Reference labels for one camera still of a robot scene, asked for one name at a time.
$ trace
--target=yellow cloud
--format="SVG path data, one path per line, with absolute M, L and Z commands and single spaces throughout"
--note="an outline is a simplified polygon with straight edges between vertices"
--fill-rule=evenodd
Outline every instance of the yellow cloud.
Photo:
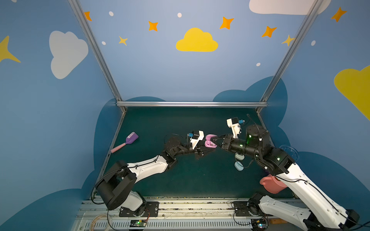
M 218 43 L 212 39 L 212 35 L 203 32 L 199 28 L 191 28 L 185 33 L 184 39 L 176 43 L 176 49 L 179 51 L 215 51 Z
M 342 70 L 335 76 L 334 84 L 370 120 L 370 66 L 361 71 Z

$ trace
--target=purple object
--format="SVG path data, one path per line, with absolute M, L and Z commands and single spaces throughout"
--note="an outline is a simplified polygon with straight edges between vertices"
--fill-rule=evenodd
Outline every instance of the purple object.
M 217 145 L 216 145 L 215 143 L 211 142 L 211 138 L 212 138 L 212 137 L 216 137 L 216 136 L 217 136 L 217 135 L 208 134 L 208 135 L 206 136 L 206 141 L 204 142 L 204 146 L 206 146 L 206 147 L 216 148 L 216 147 L 217 147 Z
M 126 144 L 129 145 L 133 143 L 137 138 L 139 138 L 139 136 L 135 132 L 131 132 L 131 134 L 126 137 Z

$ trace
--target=green mat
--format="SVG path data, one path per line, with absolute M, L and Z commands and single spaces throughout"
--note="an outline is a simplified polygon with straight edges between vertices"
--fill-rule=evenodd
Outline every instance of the green mat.
M 202 130 L 204 135 L 223 135 L 232 133 L 226 120 L 233 117 L 248 120 L 246 114 L 259 123 L 254 109 L 245 108 L 128 108 L 119 131 L 115 147 L 124 143 L 131 132 L 139 138 L 113 153 L 106 170 L 116 161 L 126 163 L 139 162 L 158 155 L 164 148 L 171 133 L 186 137 L 193 130 Z M 245 128 L 241 138 L 245 139 Z M 158 197 L 251 197 L 256 191 L 273 198 L 292 198 L 292 192 L 286 188 L 279 194 L 269 194 L 259 184 L 261 178 L 268 175 L 256 163 L 243 171 L 234 167 L 233 154 L 220 148 L 207 156 L 196 160 L 194 154 L 178 156 L 178 164 L 161 174 L 147 177 L 135 184 L 133 191 L 143 196 Z M 242 163 L 247 166 L 250 158 Z

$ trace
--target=wall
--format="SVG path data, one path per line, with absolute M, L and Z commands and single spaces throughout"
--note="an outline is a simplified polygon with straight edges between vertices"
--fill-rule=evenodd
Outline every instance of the wall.
M 332 1 L 261 112 L 274 144 L 295 147 L 307 175 L 362 222 L 370 217 L 369 9 L 366 0 Z
M 67 0 L 0 7 L 0 230 L 69 230 L 121 111 Z
M 124 100 L 252 101 L 313 0 L 80 2 Z

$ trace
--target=pink pitcher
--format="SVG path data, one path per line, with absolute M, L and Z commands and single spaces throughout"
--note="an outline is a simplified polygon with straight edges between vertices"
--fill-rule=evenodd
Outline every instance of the pink pitcher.
M 262 178 L 259 183 L 262 184 L 268 192 L 273 194 L 279 193 L 281 190 L 287 187 L 286 184 L 271 174 Z

